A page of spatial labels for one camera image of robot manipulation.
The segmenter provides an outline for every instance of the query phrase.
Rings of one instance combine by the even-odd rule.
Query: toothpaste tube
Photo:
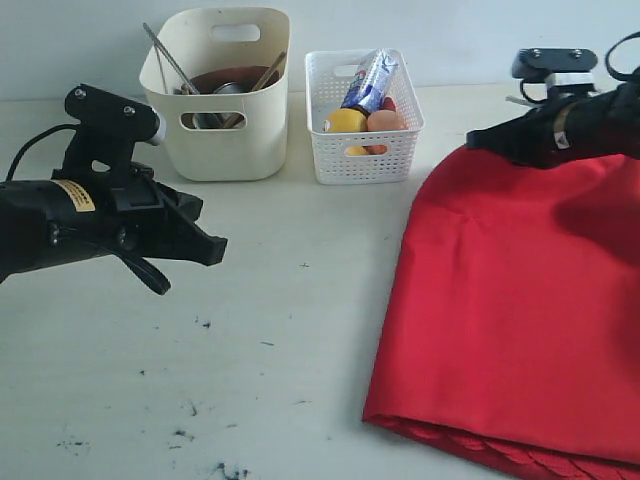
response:
[[[358,66],[341,108],[354,108],[365,115],[380,109],[398,69],[388,50],[379,49],[367,55]]]

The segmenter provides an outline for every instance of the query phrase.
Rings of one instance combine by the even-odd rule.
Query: white table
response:
[[[113,257],[0,285],[0,478],[215,480],[220,462],[262,480],[505,478],[360,418],[415,192],[468,130],[523,114],[504,101],[515,93],[420,89],[427,125],[403,183],[318,184],[302,94],[287,163],[265,181],[191,183],[142,145],[159,181],[204,199],[224,262],[153,261],[164,297]],[[61,101],[0,104],[2,177],[69,120]],[[69,139],[35,146],[16,178],[49,178]]]

